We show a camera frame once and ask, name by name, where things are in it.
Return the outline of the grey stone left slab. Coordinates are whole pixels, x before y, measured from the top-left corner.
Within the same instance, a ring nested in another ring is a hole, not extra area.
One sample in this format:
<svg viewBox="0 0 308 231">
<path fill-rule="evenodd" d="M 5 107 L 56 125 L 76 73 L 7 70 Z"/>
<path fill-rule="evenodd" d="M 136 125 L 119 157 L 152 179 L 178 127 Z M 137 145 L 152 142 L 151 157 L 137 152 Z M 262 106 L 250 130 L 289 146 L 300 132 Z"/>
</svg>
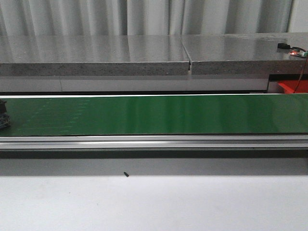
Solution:
<svg viewBox="0 0 308 231">
<path fill-rule="evenodd" d="M 2 36 L 2 76 L 185 76 L 178 36 Z"/>
</svg>

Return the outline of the grey stone right slab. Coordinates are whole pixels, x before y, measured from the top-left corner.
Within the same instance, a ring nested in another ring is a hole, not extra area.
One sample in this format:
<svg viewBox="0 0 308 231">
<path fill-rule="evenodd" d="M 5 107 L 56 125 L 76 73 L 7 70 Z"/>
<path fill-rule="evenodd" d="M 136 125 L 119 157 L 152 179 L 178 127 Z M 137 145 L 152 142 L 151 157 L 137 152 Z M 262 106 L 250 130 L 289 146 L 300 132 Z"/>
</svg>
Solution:
<svg viewBox="0 0 308 231">
<path fill-rule="evenodd" d="M 287 43 L 306 49 L 307 33 L 183 35 L 193 75 L 300 74 L 305 60 L 278 49 Z"/>
</svg>

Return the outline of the green conveyor belt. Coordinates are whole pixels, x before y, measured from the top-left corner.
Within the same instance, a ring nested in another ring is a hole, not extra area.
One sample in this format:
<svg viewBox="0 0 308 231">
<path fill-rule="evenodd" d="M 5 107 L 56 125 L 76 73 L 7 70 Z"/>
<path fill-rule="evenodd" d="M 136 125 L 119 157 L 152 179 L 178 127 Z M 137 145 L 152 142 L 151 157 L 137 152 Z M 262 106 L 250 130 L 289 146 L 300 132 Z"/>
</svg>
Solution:
<svg viewBox="0 0 308 231">
<path fill-rule="evenodd" d="M 307 133 L 306 94 L 7 99 L 1 136 Z"/>
</svg>

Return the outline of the red plastic bin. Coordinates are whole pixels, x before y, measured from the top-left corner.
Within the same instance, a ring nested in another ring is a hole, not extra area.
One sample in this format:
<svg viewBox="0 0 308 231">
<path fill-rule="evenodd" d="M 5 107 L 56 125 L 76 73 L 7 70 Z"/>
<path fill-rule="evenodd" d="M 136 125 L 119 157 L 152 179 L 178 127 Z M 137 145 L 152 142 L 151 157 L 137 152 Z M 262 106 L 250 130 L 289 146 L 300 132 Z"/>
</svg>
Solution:
<svg viewBox="0 0 308 231">
<path fill-rule="evenodd" d="M 308 93 L 307 80 L 301 80 L 300 82 L 297 80 L 283 80 L 279 81 L 278 85 L 282 87 L 285 94 Z"/>
</svg>

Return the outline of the yellow mushroom push button switch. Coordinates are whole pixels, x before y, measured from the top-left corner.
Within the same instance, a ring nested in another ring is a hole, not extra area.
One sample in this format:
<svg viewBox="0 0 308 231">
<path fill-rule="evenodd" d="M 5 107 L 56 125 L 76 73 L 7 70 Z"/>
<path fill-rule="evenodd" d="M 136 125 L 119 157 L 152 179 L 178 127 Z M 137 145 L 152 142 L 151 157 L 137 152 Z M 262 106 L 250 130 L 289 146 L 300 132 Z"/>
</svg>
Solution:
<svg viewBox="0 0 308 231">
<path fill-rule="evenodd" d="M 0 100 L 0 129 L 11 125 L 10 116 L 7 114 L 6 101 Z"/>
</svg>

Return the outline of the aluminium conveyor frame rail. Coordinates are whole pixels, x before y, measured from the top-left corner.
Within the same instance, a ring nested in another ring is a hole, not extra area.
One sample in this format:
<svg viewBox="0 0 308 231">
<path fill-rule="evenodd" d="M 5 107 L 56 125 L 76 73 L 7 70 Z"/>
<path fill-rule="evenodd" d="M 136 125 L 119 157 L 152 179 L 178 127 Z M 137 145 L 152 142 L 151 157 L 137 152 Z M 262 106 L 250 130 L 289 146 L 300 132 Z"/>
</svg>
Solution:
<svg viewBox="0 0 308 231">
<path fill-rule="evenodd" d="M 119 135 L 2 137 L 1 158 L 301 158 L 304 135 Z"/>
</svg>

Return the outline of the grey pleated curtain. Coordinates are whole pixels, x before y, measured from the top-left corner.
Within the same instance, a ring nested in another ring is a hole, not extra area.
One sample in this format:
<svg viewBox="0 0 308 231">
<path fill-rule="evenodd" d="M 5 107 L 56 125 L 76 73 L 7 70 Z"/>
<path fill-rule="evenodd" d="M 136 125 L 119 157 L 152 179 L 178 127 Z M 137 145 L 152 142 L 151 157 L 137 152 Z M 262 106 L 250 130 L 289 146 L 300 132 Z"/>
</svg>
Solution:
<svg viewBox="0 0 308 231">
<path fill-rule="evenodd" d="M 3 0 L 0 33 L 186 35 L 287 32 L 291 0 Z"/>
</svg>

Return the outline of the green circuit board red LED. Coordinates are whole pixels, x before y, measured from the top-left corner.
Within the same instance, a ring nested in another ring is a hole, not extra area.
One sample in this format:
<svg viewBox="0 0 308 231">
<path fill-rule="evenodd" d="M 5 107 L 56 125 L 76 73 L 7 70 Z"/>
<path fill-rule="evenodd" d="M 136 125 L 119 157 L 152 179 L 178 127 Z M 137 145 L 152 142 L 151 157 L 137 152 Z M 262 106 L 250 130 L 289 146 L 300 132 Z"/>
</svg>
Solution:
<svg viewBox="0 0 308 231">
<path fill-rule="evenodd" d="M 306 50 L 303 50 L 303 49 L 291 49 L 289 54 L 292 55 L 292 56 L 306 58 L 307 55 L 308 55 L 308 52 Z"/>
</svg>

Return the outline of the small black sensor box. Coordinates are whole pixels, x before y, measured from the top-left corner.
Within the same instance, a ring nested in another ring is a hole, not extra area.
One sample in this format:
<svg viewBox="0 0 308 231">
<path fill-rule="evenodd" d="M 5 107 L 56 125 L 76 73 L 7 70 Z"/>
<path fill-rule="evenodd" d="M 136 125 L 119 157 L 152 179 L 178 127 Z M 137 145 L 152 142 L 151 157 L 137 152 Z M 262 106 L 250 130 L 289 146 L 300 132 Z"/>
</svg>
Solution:
<svg viewBox="0 0 308 231">
<path fill-rule="evenodd" d="M 289 50 L 291 46 L 287 43 L 278 43 L 277 44 L 278 49 L 284 49 L 284 50 Z"/>
</svg>

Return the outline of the grey stone slab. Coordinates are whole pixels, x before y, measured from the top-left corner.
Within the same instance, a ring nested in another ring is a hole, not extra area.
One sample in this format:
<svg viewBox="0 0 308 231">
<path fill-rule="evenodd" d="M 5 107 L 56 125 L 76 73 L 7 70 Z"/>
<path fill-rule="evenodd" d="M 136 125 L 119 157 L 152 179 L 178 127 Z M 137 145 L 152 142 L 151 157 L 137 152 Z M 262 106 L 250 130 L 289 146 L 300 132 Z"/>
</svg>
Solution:
<svg viewBox="0 0 308 231">
<path fill-rule="evenodd" d="M 307 33 L 183 35 L 193 75 L 300 74 L 305 60 L 278 49 L 287 43 L 306 49 Z"/>
<path fill-rule="evenodd" d="M 2 36 L 2 76 L 185 76 L 178 36 Z"/>
</svg>

